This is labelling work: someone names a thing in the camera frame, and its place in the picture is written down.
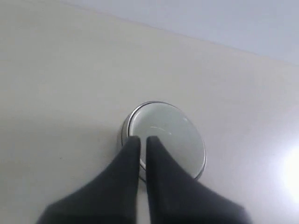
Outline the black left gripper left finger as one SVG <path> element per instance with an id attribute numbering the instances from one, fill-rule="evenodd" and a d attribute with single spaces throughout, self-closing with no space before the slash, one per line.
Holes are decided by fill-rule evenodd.
<path id="1" fill-rule="evenodd" d="M 134 224 L 141 142 L 129 137 L 94 180 L 49 205 L 39 224 Z"/>

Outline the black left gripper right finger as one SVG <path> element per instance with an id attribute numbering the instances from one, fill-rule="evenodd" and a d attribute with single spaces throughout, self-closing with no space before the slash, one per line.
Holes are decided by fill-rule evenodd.
<path id="1" fill-rule="evenodd" d="M 197 182 L 156 136 L 147 138 L 146 184 L 153 224 L 250 224 L 246 210 Z"/>

